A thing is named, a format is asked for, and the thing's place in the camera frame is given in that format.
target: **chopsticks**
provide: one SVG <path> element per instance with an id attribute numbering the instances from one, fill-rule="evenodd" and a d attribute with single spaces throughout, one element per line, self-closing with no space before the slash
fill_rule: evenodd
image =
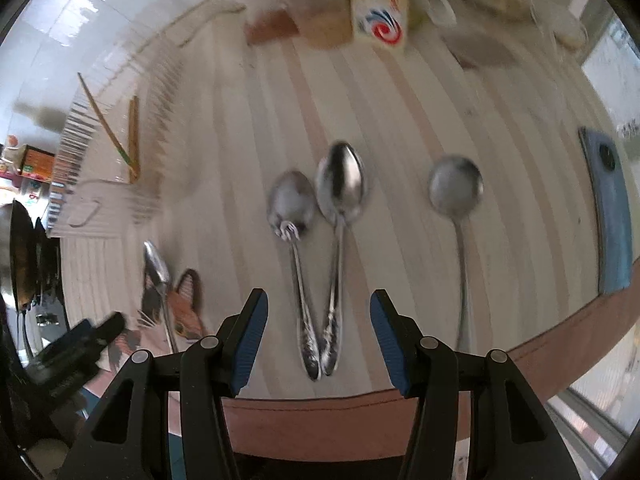
<path id="1" fill-rule="evenodd" d="M 84 90 L 84 93 L 86 94 L 86 98 L 89 99 L 89 103 L 91 105 L 91 108 L 94 109 L 94 113 L 98 116 L 98 120 L 100 121 L 100 124 L 104 128 L 104 131 L 107 132 L 107 135 L 111 139 L 111 142 L 113 143 L 114 147 L 116 148 L 118 154 L 122 157 L 122 160 L 124 160 L 125 164 L 127 166 L 129 166 L 130 172 L 135 177 L 137 177 L 138 173 L 140 172 L 138 164 L 137 163 L 133 163 L 133 161 L 129 158 L 129 155 L 127 155 L 127 152 L 124 151 L 124 148 L 122 147 L 122 144 L 120 144 L 120 141 L 114 135 L 113 131 L 111 130 L 111 127 L 107 124 L 107 121 L 104 118 L 104 115 L 100 111 L 100 108 L 98 108 L 98 103 L 95 102 L 94 96 L 91 95 L 91 91 L 89 90 L 89 87 L 86 85 L 86 83 L 84 82 L 84 78 L 82 78 L 82 74 L 79 73 L 79 72 L 78 72 L 78 79 L 80 80 L 80 84 L 82 85 L 82 89 Z M 131 108 L 132 108 L 132 106 L 131 106 L 131 103 L 130 103 L 129 104 L 129 111 L 131 110 Z M 132 122 L 131 121 L 131 117 L 129 117 L 129 131 L 131 131 L 131 122 Z M 134 128 L 135 128 L 135 131 L 137 133 L 137 131 L 138 131 L 137 125 L 134 126 Z"/>
<path id="2" fill-rule="evenodd" d="M 129 168 L 129 183 L 133 184 L 140 175 L 140 146 L 139 146 L 139 126 L 140 99 L 134 95 L 129 101 L 129 153 L 133 159 L 134 168 Z"/>

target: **kitchen counter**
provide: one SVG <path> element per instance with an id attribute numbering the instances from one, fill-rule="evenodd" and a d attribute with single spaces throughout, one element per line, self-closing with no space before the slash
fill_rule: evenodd
<path id="1" fill-rule="evenodd" d="M 210 22 L 184 49 L 179 99 L 191 186 L 122 239 L 62 240 L 63 276 L 74 276 L 64 284 L 70 324 L 121 310 L 135 329 L 142 242 L 150 238 L 174 276 L 187 267 L 200 273 L 202 319 L 211 332 L 239 311 L 254 286 L 267 292 L 270 318 L 250 382 L 231 402 L 238 410 L 242 399 L 283 401 L 286 412 L 286 400 L 308 399 L 312 406 L 312 399 L 397 395 L 387 391 L 369 295 L 386 288 L 423 333 L 453 345 L 460 290 L 454 230 L 426 200 L 429 170 L 445 153 L 468 156 L 484 179 L 482 203 L 464 227 L 474 351 L 513 349 L 580 316 L 598 295 L 598 241 L 577 130 L 614 134 L 612 124 L 580 67 L 533 25 L 456 10 L 465 34 L 495 38 L 513 62 L 463 69 L 431 25 L 413 34 L 404 56 L 395 56 L 361 44 L 310 50 L 299 38 L 248 47 L 241 14 Z M 313 179 L 337 139 L 362 155 L 371 192 L 346 237 L 340 365 L 313 383 L 297 348 L 287 247 L 268 226 L 266 197 L 289 168 Z M 637 234 L 638 192 L 620 145 L 618 153 Z M 332 228 L 318 216 L 300 244 L 316 326 L 326 306 L 331 243 Z M 640 254 L 637 235 L 633 254 Z M 632 317 L 624 317 L 627 330 Z M 573 371 L 593 365 L 616 342 L 576 354 L 575 366 L 554 378 L 552 389 L 566 387 Z M 301 409 L 300 402 L 288 405 Z M 278 457 L 300 456 L 288 449 Z"/>

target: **metal spoon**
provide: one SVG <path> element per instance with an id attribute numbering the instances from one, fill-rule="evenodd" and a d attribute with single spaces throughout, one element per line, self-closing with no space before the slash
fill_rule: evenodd
<path id="1" fill-rule="evenodd" d="M 308 376 L 317 381 L 322 376 L 318 340 L 306 301 L 298 240 L 316 214 L 316 197 L 311 183 L 299 171 L 287 171 L 271 189 L 267 220 L 277 236 L 289 243 L 293 286 L 298 301 L 298 345 Z"/>
<path id="2" fill-rule="evenodd" d="M 324 217 L 335 227 L 329 302 L 322 331 L 322 373 L 331 375 L 338 365 L 342 345 L 342 260 L 344 227 L 362 211 L 367 193 L 364 167 L 346 142 L 331 146 L 316 173 L 316 198 Z"/>
<path id="3" fill-rule="evenodd" d="M 169 292 L 169 286 L 171 284 L 171 275 L 158 249 L 156 249 L 153 242 L 149 240 L 145 242 L 145 269 L 149 272 L 151 282 L 160 295 L 162 317 L 164 318 L 164 334 L 169 343 L 169 350 L 172 354 L 175 354 L 178 347 L 175 343 L 174 330 L 172 329 L 171 317 L 169 316 L 169 307 L 166 303 L 166 295 Z"/>
<path id="4" fill-rule="evenodd" d="M 441 158 L 431 170 L 429 176 L 429 202 L 431 206 L 453 223 L 458 243 L 460 262 L 460 318 L 456 350 L 469 352 L 468 300 L 466 280 L 465 239 L 462 221 L 468 217 L 482 198 L 482 175 L 478 167 L 468 158 L 459 155 L 447 155 Z"/>

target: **white tiled wall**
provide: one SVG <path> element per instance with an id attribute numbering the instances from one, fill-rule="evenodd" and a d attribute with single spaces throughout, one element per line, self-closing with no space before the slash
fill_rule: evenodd
<path id="1" fill-rule="evenodd" d="M 203 0 L 31 0 L 0 45 L 0 142 L 54 152 L 85 72 L 131 22 L 151 35 Z M 272 0 L 236 0 L 249 7 Z"/>

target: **frying pan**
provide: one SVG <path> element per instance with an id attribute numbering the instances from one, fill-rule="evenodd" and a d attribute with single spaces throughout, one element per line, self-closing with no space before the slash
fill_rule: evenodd
<path id="1" fill-rule="evenodd" d="M 6 306 L 25 309 L 36 293 L 33 224 L 25 207 L 14 200 L 0 206 L 0 294 Z"/>

